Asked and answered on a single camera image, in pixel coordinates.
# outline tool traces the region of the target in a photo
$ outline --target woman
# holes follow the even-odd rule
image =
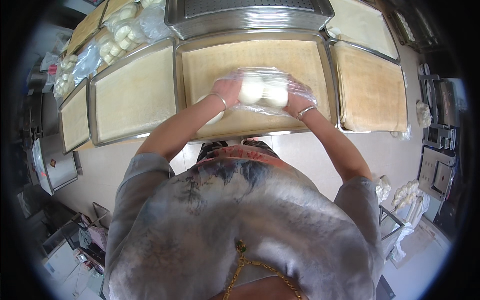
[[[289,93],[291,116],[325,147],[343,180],[335,202],[268,146],[203,146],[175,175],[168,162],[241,82],[155,128],[117,191],[104,293],[110,299],[374,299],[383,267],[372,175],[311,102]]]

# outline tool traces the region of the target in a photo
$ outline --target raw dough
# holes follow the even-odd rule
[[[207,97],[207,95],[203,95],[200,98],[198,98],[197,103],[202,101],[205,97]],[[223,113],[224,113],[224,111],[219,112],[216,116],[214,116],[207,123],[205,123],[205,125],[212,125],[212,124],[217,123],[218,121],[220,121],[222,119]]]
[[[318,110],[330,118],[327,88],[316,42],[260,40],[212,46],[182,53],[187,106],[208,94],[215,79],[240,67],[276,67],[308,85],[318,102]],[[251,111],[225,111],[218,123],[202,127],[194,138],[304,129],[291,117],[267,116]]]
[[[407,130],[407,103],[400,66],[345,42],[334,46],[340,118],[346,129]]]
[[[257,103],[263,97],[264,88],[264,81],[258,74],[244,74],[238,99],[245,105]]]
[[[330,0],[330,4],[335,11],[326,25],[331,36],[398,58],[395,42],[380,11],[357,0]]]
[[[172,51],[149,54],[96,83],[99,141],[151,132],[176,113]]]
[[[264,99],[268,105],[284,108],[288,103],[287,78],[265,79]]]
[[[70,151],[88,140],[87,86],[85,85],[60,111],[62,119],[63,143]]]

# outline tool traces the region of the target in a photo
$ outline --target stainless steel tray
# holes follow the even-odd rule
[[[394,58],[392,58],[392,57],[390,57],[390,56],[388,56],[388,55],[385,55],[385,54],[383,54],[383,53],[381,53],[381,52],[379,52],[379,51],[377,51],[377,50],[370,49],[370,48],[365,47],[365,46],[362,46],[362,45],[360,45],[360,44],[355,44],[355,43],[352,43],[352,42],[348,42],[348,43],[349,43],[349,44],[352,44],[352,45],[357,45],[357,46],[359,46],[359,47],[361,47],[361,48],[368,49],[369,52],[373,52],[375,55],[380,56],[380,57],[382,57],[382,58],[384,58],[384,59],[386,59],[386,60],[389,60],[389,61],[392,61],[392,62],[395,62],[395,63],[400,63],[400,53],[398,53],[398,47],[396,46],[396,42],[395,42],[395,39],[394,39],[394,37],[393,37],[392,30],[390,29],[390,26],[388,26],[388,23],[387,23],[387,21],[386,21],[386,19],[385,19],[384,13],[381,12],[381,11],[380,11],[379,9],[377,9],[376,7],[374,7],[373,5],[371,5],[370,3],[367,3],[367,2],[365,2],[365,1],[361,1],[361,2],[362,2],[363,4],[365,4],[365,5],[368,5],[368,6],[370,6],[371,8],[379,11],[379,12],[382,14],[382,18],[383,18],[383,20],[384,20],[385,26],[388,28],[388,32],[390,33],[390,37],[392,38],[393,44],[394,44],[394,46],[395,46],[396,55],[398,56],[398,58],[397,58],[397,59],[394,59]],[[329,38],[338,40],[335,36],[331,36],[330,33],[328,33],[328,30],[327,30],[326,27],[324,28],[324,31],[325,31],[326,35],[327,35]]]
[[[298,40],[298,41],[315,41],[317,43],[318,52],[322,61],[322,67],[324,71],[325,83],[327,88],[327,95],[329,100],[329,107],[332,117],[332,123],[337,124],[335,111],[337,110],[338,95],[337,89],[334,83],[334,73],[331,68],[330,52],[327,49],[327,43],[324,37],[318,32],[313,30],[302,29],[247,29],[247,30],[232,30],[225,31],[216,34],[210,34],[198,38],[192,38],[187,41],[180,41],[175,46],[175,98],[177,99],[178,106],[177,112],[187,107],[185,88],[183,81],[183,65],[182,65],[182,53],[193,51],[197,49],[207,48],[216,45],[230,44],[244,41],[255,40]],[[238,135],[225,135],[213,139],[192,139],[189,144],[197,144],[203,142],[211,142],[216,140],[231,140],[235,138],[248,138],[257,136],[268,135],[281,135],[298,132],[308,132],[309,129],[296,129],[296,130],[277,130],[272,132],[252,132],[251,134]]]
[[[107,77],[111,73],[115,72],[116,70],[126,66],[127,64],[138,60],[144,56],[147,56],[148,54],[160,51],[162,49],[168,48],[170,46],[175,47],[175,39],[172,37],[167,37],[155,44],[149,45],[143,49],[140,49],[138,51],[135,51],[128,56],[122,58],[115,64],[108,66],[105,68],[103,71],[98,73],[96,76],[92,78],[91,81],[88,83],[87,87],[87,115],[88,115],[88,129],[90,130],[90,136],[92,139],[92,144],[94,147],[100,147],[100,146],[105,146],[108,144],[113,144],[113,143],[118,143],[118,142],[123,142],[126,140],[130,139],[136,139],[136,138],[141,138],[141,137],[146,137],[150,135],[150,132],[142,132],[142,133],[137,133],[133,135],[127,135],[119,139],[115,139],[112,141],[107,141],[107,142],[101,142],[98,139],[98,128],[97,128],[97,123],[96,123],[96,83],[100,81],[102,78]],[[174,85],[175,83],[175,51],[172,53],[173,55],[173,65],[172,68],[173,70],[173,82]],[[175,106],[177,109],[177,112],[179,111],[179,105],[177,101],[177,97],[175,97]]]
[[[61,140],[62,140],[62,146],[63,146],[62,153],[63,153],[63,155],[65,155],[67,153],[70,153],[71,151],[73,151],[76,148],[80,147],[81,145],[85,144],[86,142],[88,142],[90,140],[90,137],[91,137],[91,134],[89,134],[88,138],[86,140],[80,142],[80,144],[76,145],[71,150],[67,151],[67,149],[65,147],[65,138],[63,137],[63,119],[62,119],[62,113],[61,113],[61,111],[65,108],[65,106],[67,106],[67,104],[73,99],[73,97],[75,97],[75,95],[77,95],[77,93],[87,85],[87,82],[88,82],[88,78],[86,78],[86,77],[82,81],[80,81],[80,83],[75,87],[75,89],[70,93],[70,95],[68,95],[68,97],[62,102],[62,104],[60,105],[60,107],[58,109],[59,131],[60,131],[60,136],[61,136]]]
[[[333,16],[328,0],[168,0],[165,24],[187,39],[250,28],[321,30]]]
[[[329,57],[331,59],[331,69],[332,69],[332,74],[333,74],[333,79],[334,79],[334,85],[335,85],[335,90],[336,90],[336,95],[337,95],[337,102],[336,102],[336,127],[343,133],[369,133],[369,132],[389,132],[389,131],[385,131],[385,130],[378,130],[378,131],[362,131],[362,132],[355,132],[355,131],[351,131],[349,129],[346,129],[342,126],[342,124],[340,123],[340,93],[339,93],[339,88],[338,88],[338,74],[336,72],[336,64],[335,64],[335,61],[334,61],[334,54],[332,54],[332,51],[331,51],[331,48],[330,47],[333,47],[333,45],[335,45],[336,42],[339,42],[340,40],[336,39],[336,38],[330,38],[327,40],[327,51],[328,51],[328,54],[329,54]],[[369,49],[369,48],[366,48],[366,47],[363,47],[363,46],[360,46],[360,45],[357,45],[357,44],[354,44],[354,43],[350,43],[350,42],[347,42],[347,41],[342,41],[344,43],[347,43],[349,45],[352,45],[353,47],[356,47],[358,49],[362,49],[364,51],[367,51],[373,55],[376,55],[378,57],[381,57],[391,63],[394,63],[398,66],[400,66],[400,69],[402,70],[402,74],[404,74],[403,72],[403,68],[402,66],[400,65],[400,63],[396,60],[394,60],[393,58],[387,56],[387,55],[380,55],[381,53],[379,53],[378,51],[374,51],[372,49]],[[407,101],[407,88],[405,87],[405,76],[403,76],[403,87],[405,88],[405,104],[407,106],[407,122],[408,122],[408,101]]]

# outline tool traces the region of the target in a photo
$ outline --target tile floor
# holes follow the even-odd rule
[[[418,54],[410,48],[400,45],[398,47],[401,65],[407,75],[408,118],[412,125],[410,141],[399,141],[388,132],[347,134],[364,156],[374,177],[384,174],[389,177],[393,192],[417,177],[422,139],[415,108],[416,101],[421,99],[417,79],[417,66],[421,61]],[[260,139],[271,146],[283,160],[307,175],[326,197],[334,200],[342,181],[322,144],[311,132]],[[57,191],[55,198],[90,217],[95,216],[92,202],[97,202],[113,212],[115,192],[140,144],[141,142],[113,144],[79,151],[83,175]],[[170,164],[177,174],[196,162],[200,147],[200,144],[186,145],[171,161]],[[390,195],[382,205],[391,209],[392,199],[393,196]]]

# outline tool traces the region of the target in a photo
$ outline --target silver bracelet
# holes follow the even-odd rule
[[[222,98],[222,96],[220,96],[219,93],[209,93],[207,96],[210,96],[210,95],[215,95],[215,96],[219,97],[220,100],[222,100],[223,105],[225,105],[225,109],[224,109],[223,111],[227,110],[227,103],[226,103],[225,100]]]
[[[297,120],[300,121],[300,118],[303,117],[303,115],[304,115],[307,111],[309,111],[310,109],[313,109],[313,108],[315,108],[315,106],[312,105],[312,106],[309,106],[309,107],[307,107],[306,109],[303,109],[302,111],[300,111],[300,112],[299,112],[299,115],[297,116]]]

